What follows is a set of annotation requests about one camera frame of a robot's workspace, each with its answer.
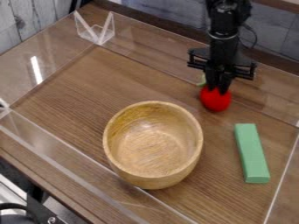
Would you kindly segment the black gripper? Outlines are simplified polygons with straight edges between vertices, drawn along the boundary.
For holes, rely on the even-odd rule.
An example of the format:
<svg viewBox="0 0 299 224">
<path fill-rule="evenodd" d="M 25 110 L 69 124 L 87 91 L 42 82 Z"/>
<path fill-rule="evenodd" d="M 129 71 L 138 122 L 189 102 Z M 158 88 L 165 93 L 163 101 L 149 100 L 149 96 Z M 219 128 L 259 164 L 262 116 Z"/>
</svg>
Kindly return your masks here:
<svg viewBox="0 0 299 224">
<path fill-rule="evenodd" d="M 187 65 L 206 71 L 209 90 L 218 86 L 225 95 L 234 78 L 254 80 L 258 63 L 239 50 L 239 37 L 210 39 L 206 48 L 191 48 Z"/>
</svg>

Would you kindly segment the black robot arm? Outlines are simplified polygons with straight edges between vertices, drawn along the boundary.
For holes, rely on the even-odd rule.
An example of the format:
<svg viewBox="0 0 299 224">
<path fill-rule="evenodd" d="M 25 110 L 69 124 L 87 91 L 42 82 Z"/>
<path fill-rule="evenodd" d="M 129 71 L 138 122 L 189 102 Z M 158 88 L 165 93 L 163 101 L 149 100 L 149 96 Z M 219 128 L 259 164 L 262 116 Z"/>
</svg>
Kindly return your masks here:
<svg viewBox="0 0 299 224">
<path fill-rule="evenodd" d="M 189 67 L 206 75 L 209 90 L 225 95 L 235 78 L 254 80 L 258 63 L 239 49 L 239 30 L 251 16 L 250 0 L 206 0 L 210 46 L 189 50 Z"/>
</svg>

